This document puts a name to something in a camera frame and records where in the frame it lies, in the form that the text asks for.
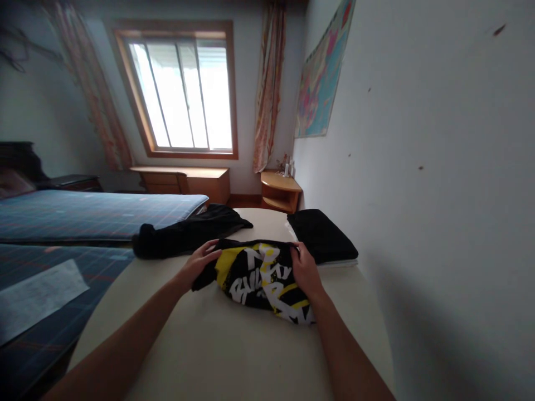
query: hand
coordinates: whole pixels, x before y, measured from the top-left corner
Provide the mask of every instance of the hand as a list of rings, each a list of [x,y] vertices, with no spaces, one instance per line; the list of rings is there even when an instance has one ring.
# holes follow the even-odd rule
[[[303,242],[294,242],[294,245],[299,248],[299,252],[290,248],[295,282],[310,300],[325,294],[314,257]]]
[[[188,261],[177,273],[175,279],[184,293],[191,290],[195,279],[201,274],[205,266],[221,256],[222,250],[212,251],[218,239],[206,242],[189,257]]]

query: map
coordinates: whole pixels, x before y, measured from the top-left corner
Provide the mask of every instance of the map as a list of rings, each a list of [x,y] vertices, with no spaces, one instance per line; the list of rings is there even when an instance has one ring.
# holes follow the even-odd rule
[[[342,0],[322,39],[305,61],[299,86],[296,138],[327,134],[354,3]]]

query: person's left hand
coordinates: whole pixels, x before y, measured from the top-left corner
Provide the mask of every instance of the person's left hand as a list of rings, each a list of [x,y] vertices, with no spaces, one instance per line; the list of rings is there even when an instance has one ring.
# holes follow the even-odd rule
[[[222,250],[212,251],[218,239],[206,242],[189,257],[188,261],[177,273],[175,279],[184,293],[191,290],[195,279],[201,274],[205,266],[221,256]]]

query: curtain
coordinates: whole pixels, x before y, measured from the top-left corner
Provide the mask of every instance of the curtain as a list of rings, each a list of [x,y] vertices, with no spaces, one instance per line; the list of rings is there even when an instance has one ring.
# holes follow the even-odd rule
[[[82,17],[65,1],[48,3],[45,12],[62,42],[70,71],[84,92],[89,120],[100,137],[109,168],[128,170],[132,155]]]
[[[266,168],[273,152],[285,43],[285,5],[269,2],[264,10],[262,24],[260,72],[256,94],[255,153],[252,166],[255,173]]]

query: plaid blanket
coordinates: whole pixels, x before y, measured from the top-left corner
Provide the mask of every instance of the plaid blanket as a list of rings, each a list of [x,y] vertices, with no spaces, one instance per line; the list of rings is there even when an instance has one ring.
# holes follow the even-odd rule
[[[206,200],[205,195],[36,191],[0,200],[0,242],[130,241],[143,223],[170,226]]]
[[[69,259],[90,287],[0,348],[3,400],[23,395],[78,340],[106,290],[133,258],[126,249],[0,244],[0,290]]]

